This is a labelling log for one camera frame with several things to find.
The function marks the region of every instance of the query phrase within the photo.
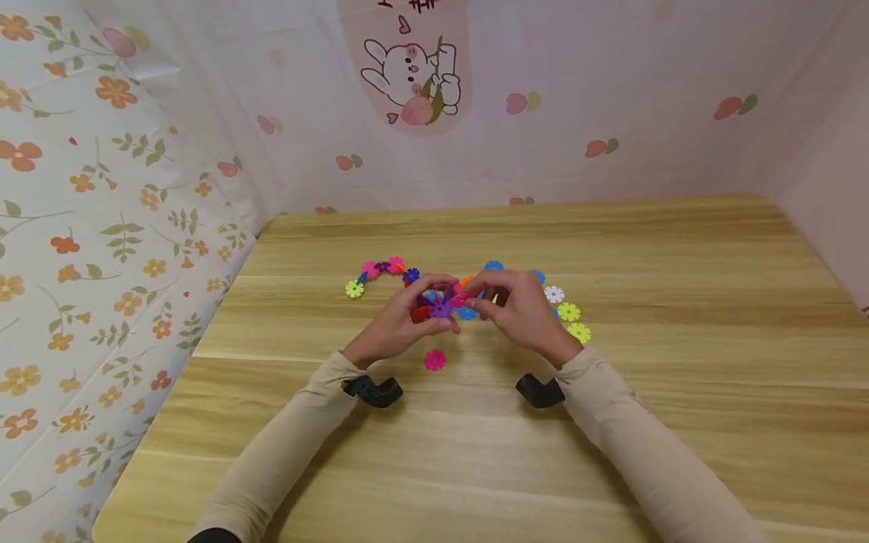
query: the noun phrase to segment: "beige sleeve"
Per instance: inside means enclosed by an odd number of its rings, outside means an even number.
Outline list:
[[[667,543],[767,541],[748,511],[691,449],[586,347],[558,372],[570,416],[613,462]]]
[[[356,399],[342,383],[366,373],[343,354],[332,354],[229,466],[191,536],[223,528],[242,543],[259,543],[320,445],[353,410]]]

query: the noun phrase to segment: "floral wallpaper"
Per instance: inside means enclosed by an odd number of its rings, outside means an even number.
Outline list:
[[[94,518],[255,238],[210,157],[100,31],[0,2],[0,533],[90,542]]]

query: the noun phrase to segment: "right hand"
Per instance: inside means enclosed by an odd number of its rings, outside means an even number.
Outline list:
[[[534,274],[487,270],[462,289],[473,296],[465,305],[489,319],[513,343],[540,354],[556,369],[568,363],[582,350],[555,317],[540,282]]]

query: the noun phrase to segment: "left hand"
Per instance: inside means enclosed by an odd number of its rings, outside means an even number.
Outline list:
[[[459,280],[452,275],[425,274],[409,287],[396,292],[375,319],[365,327],[342,352],[359,369],[366,369],[378,360],[394,358],[408,350],[426,335],[461,328],[452,318],[429,319],[419,324],[410,320],[410,312],[417,306],[416,297],[430,288],[443,289]]]

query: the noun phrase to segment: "orange flower print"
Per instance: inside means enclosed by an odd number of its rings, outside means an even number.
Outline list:
[[[109,390],[100,394],[99,402],[103,404],[104,408],[108,409],[115,405],[115,402],[120,400],[121,396],[123,396],[123,392],[118,390],[117,387],[110,387]]]
[[[79,277],[79,273],[76,271],[76,267],[72,264],[67,264],[63,268],[60,268],[57,271],[57,282],[65,283],[67,281],[76,281]]]
[[[142,298],[131,292],[121,295],[121,300],[115,302],[115,311],[123,312],[123,316],[131,317],[136,314],[136,308],[142,305]]]
[[[70,348],[70,343],[72,342],[72,334],[54,334],[51,336],[51,341],[49,341],[49,349],[58,351],[65,351]]]
[[[24,409],[21,414],[13,414],[11,416],[6,417],[6,420],[3,421],[3,427],[8,428],[6,431],[6,439],[14,440],[16,437],[21,435],[21,432],[29,432],[33,428],[39,424],[39,420],[34,419],[36,416],[36,409],[29,408]]]
[[[21,93],[6,86],[6,82],[0,79],[0,109],[8,108],[12,111],[21,111]]]
[[[49,530],[43,534],[42,543],[66,543],[66,536],[62,533],[54,533]]]
[[[90,472],[87,477],[78,480],[78,486],[81,488],[87,488],[94,484],[94,479],[96,479],[96,472]]]
[[[147,264],[145,264],[145,267],[142,268],[142,271],[150,275],[151,279],[154,279],[159,274],[166,272],[166,261],[152,258],[148,261]]]
[[[76,186],[76,192],[87,192],[96,188],[85,174],[71,175],[70,182]]]
[[[172,382],[172,378],[169,377],[169,372],[165,369],[161,369],[157,372],[157,377],[151,382],[151,390],[157,390],[158,388],[166,388]]]
[[[43,63],[43,67],[48,70],[52,76],[66,77],[66,64],[64,63]]]
[[[129,83],[123,79],[102,76],[100,77],[100,85],[95,90],[96,95],[103,100],[110,100],[115,108],[124,109],[128,103],[137,103],[139,101],[136,95],[129,92]]]
[[[5,15],[0,15],[0,27],[3,27],[3,35],[6,39],[13,42],[17,42],[18,38],[25,42],[33,41],[33,31],[29,28],[30,23],[20,15],[13,15],[11,19]]]
[[[35,143],[24,142],[18,147],[0,140],[0,160],[12,161],[12,169],[18,171],[32,171],[36,168],[33,159],[43,155],[43,150]]]
[[[39,375],[39,366],[30,365],[26,368],[9,368],[0,381],[0,392],[9,392],[20,396],[30,387],[35,387],[43,378]]]
[[[82,383],[75,376],[72,376],[69,379],[61,379],[58,386],[64,392],[72,392],[73,390],[78,390],[82,386]]]
[[[62,453],[55,458],[55,473],[66,473],[66,470],[71,467],[78,466],[80,461],[82,461],[82,449],[78,447],[71,449],[68,453]]]
[[[139,202],[142,203],[143,206],[150,209],[151,211],[157,211],[157,195],[151,192],[148,189],[142,189],[139,191]]]
[[[55,248],[55,251],[59,255],[66,255],[67,253],[77,253],[78,249],[82,248],[72,237],[53,237],[51,238],[51,247]]]
[[[66,434],[69,431],[76,432],[87,428],[87,423],[93,419],[93,415],[80,407],[76,407],[70,414],[62,416],[60,420],[60,433]]]
[[[7,277],[0,275],[0,301],[9,301],[12,296],[20,296],[24,294],[24,285],[21,277],[13,275]]]
[[[203,181],[199,183],[199,185],[194,189],[194,192],[204,198],[205,196],[209,195],[209,192],[211,192],[211,185]]]
[[[169,327],[171,326],[172,323],[170,321],[160,320],[157,321],[157,324],[151,329],[151,331],[154,332],[154,336],[158,340],[161,340],[164,337],[169,337],[170,335],[172,335],[172,331],[169,329]]]

